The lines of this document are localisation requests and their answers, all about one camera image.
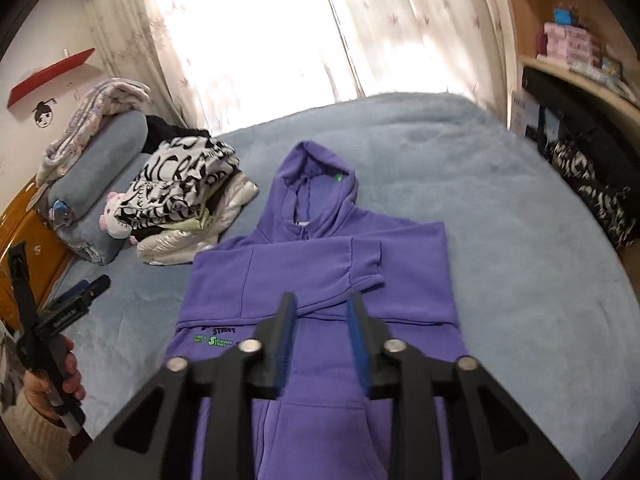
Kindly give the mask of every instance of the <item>pillow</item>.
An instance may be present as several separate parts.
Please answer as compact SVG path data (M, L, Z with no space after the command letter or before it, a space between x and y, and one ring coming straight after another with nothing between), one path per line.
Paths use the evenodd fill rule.
M49 188L49 207L60 200L71 220L82 218L110 182L127 167L146 141L146 117L132 110L118 114L89 143L78 161Z
M81 258L94 264L106 265L120 252L126 240L117 240L100 229L100 216L111 191L124 192L142 170L147 154L138 155L103 191L102 196L79 221L56 229L58 237Z

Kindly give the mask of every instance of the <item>white floral curtain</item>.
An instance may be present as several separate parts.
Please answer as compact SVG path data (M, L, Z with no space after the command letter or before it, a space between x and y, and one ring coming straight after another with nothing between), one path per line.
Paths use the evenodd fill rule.
M156 0L212 134L356 97L327 0Z
M332 1L366 95L449 91L506 117L506 0Z
M151 88L149 110L181 126L203 124L155 0L83 0L107 73Z
M86 0L113 75L220 134L391 91L455 92L506 118L507 0Z

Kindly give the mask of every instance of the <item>wall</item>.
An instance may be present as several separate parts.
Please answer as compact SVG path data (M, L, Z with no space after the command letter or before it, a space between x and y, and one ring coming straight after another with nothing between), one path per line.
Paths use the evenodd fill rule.
M105 75L94 53L85 65L34 90L8 110L11 88L63 59L64 49L72 55L92 46L82 0L40 0L0 61L0 212L36 173L44 148L64 131L87 90ZM38 127L34 109L52 98L52 121Z

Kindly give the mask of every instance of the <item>pink plush toy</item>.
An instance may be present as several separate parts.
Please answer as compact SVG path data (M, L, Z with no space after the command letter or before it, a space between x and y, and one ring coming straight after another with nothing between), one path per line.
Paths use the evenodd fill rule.
M98 222L100 222L100 229L107 231L113 238L122 239L129 237L129 242L135 245L138 241L133 236L130 236L131 227L118 220L113 214L120 205L123 196L124 193L116 193L115 191L111 191L107 195L107 204Z

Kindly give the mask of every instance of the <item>tool handle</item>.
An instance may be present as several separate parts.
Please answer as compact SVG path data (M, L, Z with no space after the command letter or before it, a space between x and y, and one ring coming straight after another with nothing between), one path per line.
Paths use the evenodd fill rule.
M80 408L80 402L74 396L62 390L62 382L68 376L65 371L66 342L62 334L58 334L49 342L49 352L51 352L51 356L60 373L56 377L51 377L52 375L55 376L55 373L50 374L53 388L47 397L68 432L71 436L76 436L82 431L84 413Z

